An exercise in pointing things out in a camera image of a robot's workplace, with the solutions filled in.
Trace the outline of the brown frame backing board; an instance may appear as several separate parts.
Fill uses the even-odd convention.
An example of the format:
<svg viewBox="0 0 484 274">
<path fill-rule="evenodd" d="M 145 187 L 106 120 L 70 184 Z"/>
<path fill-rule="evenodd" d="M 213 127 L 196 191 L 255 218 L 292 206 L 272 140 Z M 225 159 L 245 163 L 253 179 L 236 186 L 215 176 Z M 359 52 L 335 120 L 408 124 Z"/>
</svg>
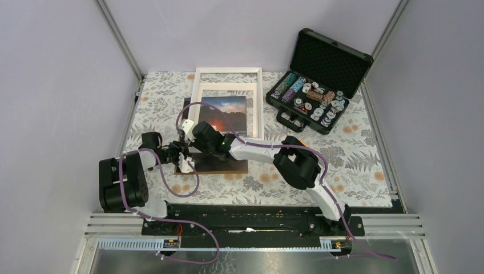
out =
<svg viewBox="0 0 484 274">
<path fill-rule="evenodd" d="M 228 159 L 219 160 L 212 155 L 204 154 L 195 148 L 189 148 L 188 155 L 191 155 L 195 161 L 195 170 L 199 175 L 214 174 L 247 174 L 248 161 Z M 188 175 L 180 172 L 178 166 L 175 166 L 175 175 Z"/>
</svg>

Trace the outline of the white picture frame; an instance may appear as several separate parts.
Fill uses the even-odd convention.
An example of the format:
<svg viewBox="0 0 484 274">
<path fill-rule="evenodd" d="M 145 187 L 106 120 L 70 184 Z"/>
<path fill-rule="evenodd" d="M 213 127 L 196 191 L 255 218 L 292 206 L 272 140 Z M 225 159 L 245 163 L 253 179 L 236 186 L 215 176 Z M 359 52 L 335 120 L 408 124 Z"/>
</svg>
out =
<svg viewBox="0 0 484 274">
<path fill-rule="evenodd" d="M 217 79 L 214 82 L 202 82 L 205 76 L 254 76 L 246 83 Z M 216 130 L 230 130 L 218 112 L 209 110 L 201 103 L 208 103 L 227 115 L 235 131 L 244 136 L 264 139 L 263 121 L 263 70 L 261 67 L 198 67 L 192 89 L 191 102 L 196 102 L 188 109 L 189 120 L 206 121 Z"/>
</svg>

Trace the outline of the sunset landscape photo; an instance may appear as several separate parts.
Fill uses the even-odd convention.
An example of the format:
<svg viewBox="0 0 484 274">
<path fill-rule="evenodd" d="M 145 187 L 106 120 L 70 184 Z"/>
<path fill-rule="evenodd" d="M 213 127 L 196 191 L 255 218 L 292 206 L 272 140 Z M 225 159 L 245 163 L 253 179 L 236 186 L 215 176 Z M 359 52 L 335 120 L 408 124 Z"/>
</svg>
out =
<svg viewBox="0 0 484 274">
<path fill-rule="evenodd" d="M 202 102 L 208 103 L 218 108 L 227 119 L 223 118 L 222 114 L 206 105 L 196 105 L 200 107 L 199 121 L 205 121 L 210 124 L 216 131 L 221 133 L 232 132 L 232 128 L 240 136 L 247 136 L 248 131 L 248 116 L 247 104 L 245 96 L 216 96 L 216 97 L 202 97 Z"/>
</svg>

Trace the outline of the white photo mat border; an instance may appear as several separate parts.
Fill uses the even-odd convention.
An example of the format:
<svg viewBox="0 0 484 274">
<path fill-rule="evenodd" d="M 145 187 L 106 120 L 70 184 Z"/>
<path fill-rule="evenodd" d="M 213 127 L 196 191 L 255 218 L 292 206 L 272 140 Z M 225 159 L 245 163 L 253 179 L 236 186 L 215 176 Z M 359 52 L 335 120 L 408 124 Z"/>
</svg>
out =
<svg viewBox="0 0 484 274">
<path fill-rule="evenodd" d="M 216 97 L 216 96 L 245 96 L 247 104 L 248 116 L 248 131 L 247 137 L 262 139 L 264 137 L 263 130 L 263 114 L 262 114 L 262 99 L 261 93 L 258 91 L 257 83 L 200 83 L 198 88 L 193 92 L 191 101 L 196 102 L 197 105 L 206 105 L 222 114 L 223 118 L 227 119 L 223 112 L 215 106 L 201 101 L 202 97 Z M 188 118 L 195 122 L 199 121 L 200 107 L 192 106 L 189 110 Z"/>
</svg>

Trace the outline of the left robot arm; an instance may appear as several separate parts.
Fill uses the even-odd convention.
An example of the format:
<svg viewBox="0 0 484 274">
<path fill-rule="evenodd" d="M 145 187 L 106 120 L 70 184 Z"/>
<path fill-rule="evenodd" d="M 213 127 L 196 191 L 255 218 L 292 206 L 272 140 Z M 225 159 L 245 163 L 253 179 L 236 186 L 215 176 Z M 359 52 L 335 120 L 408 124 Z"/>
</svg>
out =
<svg viewBox="0 0 484 274">
<path fill-rule="evenodd" d="M 177 227 L 176 217 L 168 214 L 168 203 L 149 197 L 145 172 L 161 164 L 189 167 L 188 144 L 173 141 L 162 144 L 158 132 L 142 134 L 138 150 L 119 158 L 99 162 L 99 201 L 104 212 L 130 212 L 155 220 L 155 227 L 165 235 Z"/>
</svg>

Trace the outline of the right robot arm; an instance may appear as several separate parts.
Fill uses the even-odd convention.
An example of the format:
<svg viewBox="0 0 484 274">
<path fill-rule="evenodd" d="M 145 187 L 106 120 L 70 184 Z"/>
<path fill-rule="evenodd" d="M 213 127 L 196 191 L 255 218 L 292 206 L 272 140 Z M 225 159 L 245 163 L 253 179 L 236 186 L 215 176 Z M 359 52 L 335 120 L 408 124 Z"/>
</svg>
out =
<svg viewBox="0 0 484 274">
<path fill-rule="evenodd" d="M 342 235 L 349 229 L 351 211 L 325 181 L 326 159 L 294 136 L 280 143 L 242 138 L 234 133 L 221 134 L 206 122 L 196 124 L 188 119 L 182 121 L 180 130 L 197 150 L 219 160 L 272 164 L 287 184 L 312 198 L 332 234 Z"/>
</svg>

